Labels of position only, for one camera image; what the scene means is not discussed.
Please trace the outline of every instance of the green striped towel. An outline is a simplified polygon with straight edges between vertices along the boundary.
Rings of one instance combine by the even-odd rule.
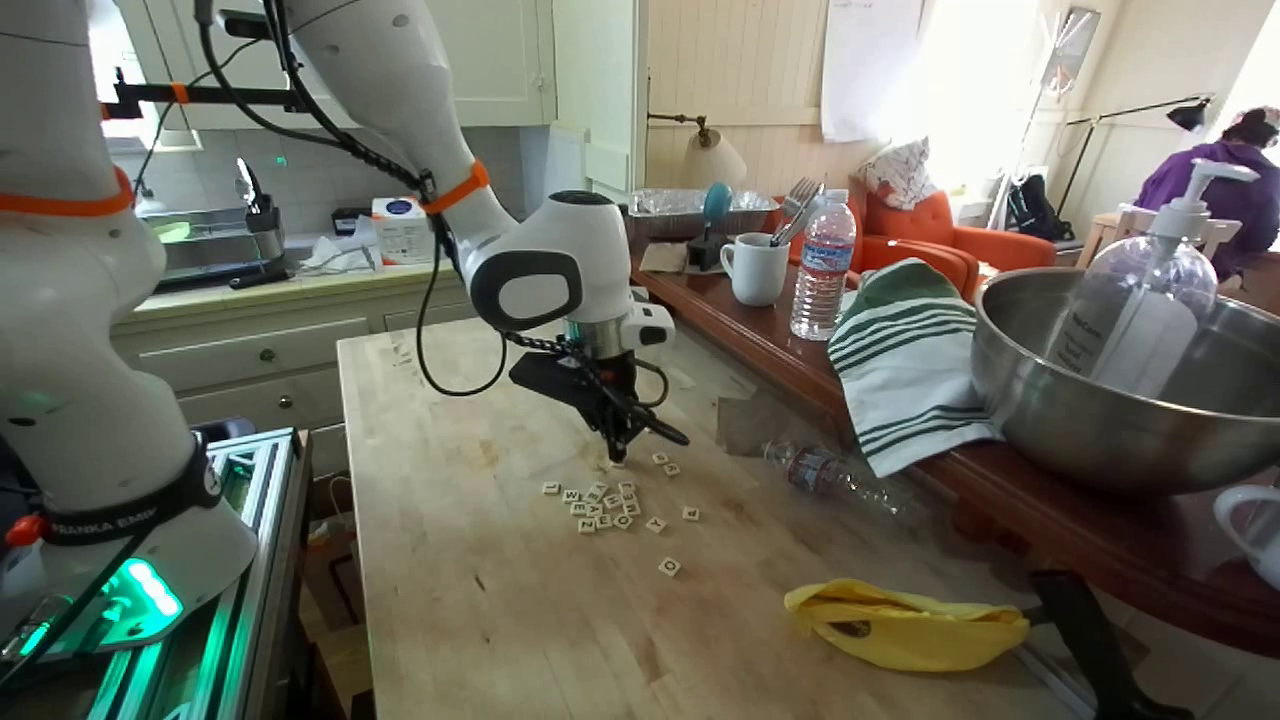
[[[872,472],[970,442],[995,442],[966,379],[970,308],[918,262],[898,262],[859,286],[827,341],[850,433]]]

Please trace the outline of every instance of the cup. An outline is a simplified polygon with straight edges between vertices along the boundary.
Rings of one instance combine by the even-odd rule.
[[[1234,483],[1211,500],[1211,515],[1256,576],[1280,593],[1280,487]]]
[[[776,303],[788,286],[788,245],[773,234],[741,234],[718,245],[718,267],[733,286],[733,300],[751,308]]]

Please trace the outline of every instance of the person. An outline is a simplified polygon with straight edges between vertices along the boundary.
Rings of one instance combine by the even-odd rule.
[[[1197,145],[1171,154],[1138,188],[1138,207],[1162,207],[1169,199],[1188,191],[1190,162],[1245,166],[1256,171],[1251,185],[1211,180],[1202,188],[1202,205],[1215,220],[1240,220],[1240,234],[1211,253],[1211,267],[1219,280],[1245,276],[1245,267],[1277,245],[1280,227],[1280,167],[1262,157],[1262,149],[1280,133],[1277,109],[1245,111],[1215,145]]]

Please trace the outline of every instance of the metal bowl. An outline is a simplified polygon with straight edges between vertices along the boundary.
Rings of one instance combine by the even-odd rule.
[[[970,379],[1006,444],[1114,498],[1202,494],[1280,462],[1277,315],[1215,296],[1162,392],[1137,395],[1042,362],[1078,280],[1004,271],[975,300]]]

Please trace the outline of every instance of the kitchen cabinet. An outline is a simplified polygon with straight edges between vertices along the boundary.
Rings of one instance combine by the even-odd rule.
[[[344,470],[337,341],[409,329],[422,287],[427,267],[389,267],[253,294],[166,294],[117,325],[117,350],[166,379],[192,427],[312,427],[312,477],[330,477]],[[460,280],[440,276],[427,325],[468,312]]]
[[[550,80],[550,8],[546,0],[427,0],[440,25],[440,41],[453,65],[453,94],[463,129],[533,129],[546,126],[555,109]],[[200,34],[186,0],[117,0],[132,48],[141,55],[143,80],[192,80],[207,71],[200,53]],[[217,8],[260,14],[260,0],[217,0]],[[227,55],[237,46],[220,29],[211,34],[217,55]],[[281,90],[281,61],[271,46],[257,46],[227,65],[232,84],[245,90]],[[326,97],[314,71],[305,67],[305,80],[319,109],[353,129],[353,116]],[[308,116],[263,111],[288,129],[312,129]],[[183,109],[172,111],[172,126],[186,121],[192,129],[253,129],[237,109]]]

